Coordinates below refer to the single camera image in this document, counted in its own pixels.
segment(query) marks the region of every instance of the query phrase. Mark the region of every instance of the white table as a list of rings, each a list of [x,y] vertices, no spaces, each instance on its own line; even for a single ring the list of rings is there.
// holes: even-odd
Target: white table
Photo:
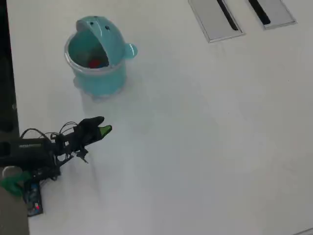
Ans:
[[[103,115],[113,131],[43,187],[31,235],[291,235],[313,227],[313,1],[263,31],[208,44],[187,0],[10,0],[21,131]],[[103,15],[139,49],[124,90],[92,104],[63,56]]]

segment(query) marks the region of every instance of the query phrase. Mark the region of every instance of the green clip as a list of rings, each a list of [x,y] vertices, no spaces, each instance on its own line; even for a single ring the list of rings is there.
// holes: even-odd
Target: green clip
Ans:
[[[6,177],[0,181],[0,186],[16,197],[22,197],[23,188],[18,184],[19,182],[26,182],[31,179],[28,171],[24,171],[15,176]]]

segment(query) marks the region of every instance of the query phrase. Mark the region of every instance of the teal plastic container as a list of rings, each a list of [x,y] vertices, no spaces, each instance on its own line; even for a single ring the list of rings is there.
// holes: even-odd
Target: teal plastic container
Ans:
[[[137,48],[105,17],[84,17],[76,29],[65,46],[75,86],[96,98],[118,92],[126,80],[125,60],[134,58]]]

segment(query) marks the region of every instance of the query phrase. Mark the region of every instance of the black slot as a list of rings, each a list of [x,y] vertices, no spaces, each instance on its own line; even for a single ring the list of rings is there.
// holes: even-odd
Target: black slot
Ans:
[[[260,18],[262,24],[267,25],[270,24],[270,19],[259,4],[258,0],[249,0],[251,6],[253,7],[255,13],[258,15]]]
[[[223,11],[223,13],[224,13],[226,19],[227,19],[228,22],[229,22],[229,25],[231,26],[231,28],[232,28],[233,30],[238,31],[238,27],[236,26],[236,24],[235,24],[233,18],[231,17],[230,13],[228,12],[228,10],[227,10],[227,8],[226,8],[226,6],[225,6],[223,0],[216,0],[216,1],[217,1],[218,4],[220,5],[220,7],[221,7],[221,9],[222,9],[222,11]]]

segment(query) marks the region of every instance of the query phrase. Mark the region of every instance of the red object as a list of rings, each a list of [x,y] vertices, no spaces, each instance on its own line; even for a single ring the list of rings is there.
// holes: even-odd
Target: red object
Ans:
[[[100,67],[100,64],[101,64],[100,60],[94,59],[94,60],[91,60],[88,65],[89,65],[89,68],[95,69],[95,68]]]

